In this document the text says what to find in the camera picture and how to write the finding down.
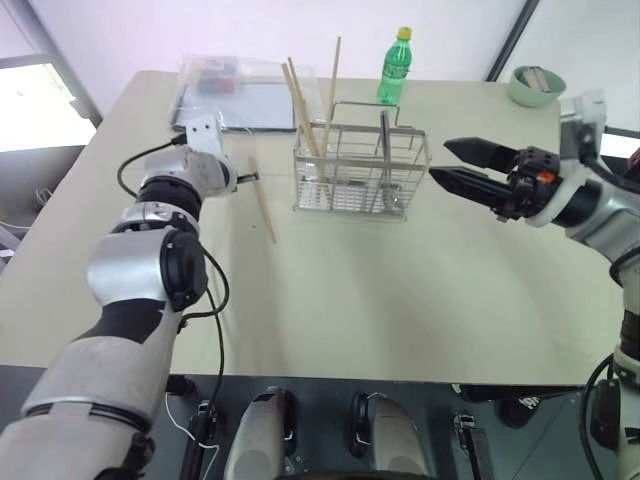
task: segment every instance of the green bowl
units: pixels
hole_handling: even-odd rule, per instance
[[[537,90],[534,90],[533,88],[523,83],[521,80],[522,72],[525,68],[530,67],[518,67],[513,71],[513,74],[511,75],[511,81],[509,82],[507,91],[514,102],[524,107],[542,107],[553,102],[560,96],[562,92],[567,89],[567,84],[564,83],[564,80],[562,80],[562,78],[560,78],[555,73],[550,72],[549,70],[545,70],[544,68],[539,67],[544,72],[544,76],[549,83],[549,87],[551,87],[551,91],[539,92]]]

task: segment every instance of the wire basket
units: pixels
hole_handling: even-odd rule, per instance
[[[398,125],[397,106],[393,107],[393,127],[334,124],[338,105],[389,108],[376,103],[336,102],[327,153],[321,157],[311,154],[298,129],[293,155],[296,210],[406,219],[431,159],[425,132]],[[315,138],[321,139],[325,124],[311,126]]]

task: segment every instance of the bottle cap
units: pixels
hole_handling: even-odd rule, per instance
[[[398,40],[411,40],[411,29],[409,27],[400,27],[398,29]]]

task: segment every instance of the orange light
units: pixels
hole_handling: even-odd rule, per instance
[[[540,183],[548,185],[556,181],[556,175],[555,173],[551,172],[540,172],[536,177],[536,180],[538,180],[538,182]]]

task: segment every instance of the robotic arm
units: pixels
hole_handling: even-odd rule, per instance
[[[0,478],[137,479],[164,395],[182,311],[207,287],[198,218],[236,188],[213,117],[188,146],[150,156],[136,203],[88,267],[98,323],[69,343],[0,437]]]
[[[562,118],[559,156],[536,147],[512,150],[479,138],[445,143],[463,162],[507,174],[507,183],[464,167],[435,167],[430,173],[448,192],[489,207],[498,220],[524,217],[534,227],[554,223],[612,262],[610,274],[624,289],[620,344],[612,355],[617,379],[602,380],[596,387],[591,434],[617,452],[618,478],[632,480],[640,476],[640,184],[620,177],[613,179],[616,185],[589,178],[592,170],[599,172],[604,119],[599,92],[572,99]],[[583,415],[591,387],[588,383],[585,389]],[[602,478],[586,432],[582,438],[594,475]]]

